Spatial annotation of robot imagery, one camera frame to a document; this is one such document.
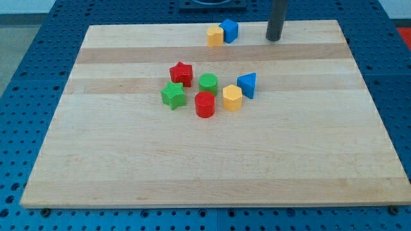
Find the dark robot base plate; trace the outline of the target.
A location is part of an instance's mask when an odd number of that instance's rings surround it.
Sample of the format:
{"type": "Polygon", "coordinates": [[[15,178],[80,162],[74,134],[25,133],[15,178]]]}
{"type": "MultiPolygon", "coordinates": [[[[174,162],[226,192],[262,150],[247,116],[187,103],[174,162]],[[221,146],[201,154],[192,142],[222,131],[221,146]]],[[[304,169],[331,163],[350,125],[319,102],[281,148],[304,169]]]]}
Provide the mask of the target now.
{"type": "Polygon", "coordinates": [[[246,10],[246,0],[177,0],[179,12],[196,10],[246,10]]]}

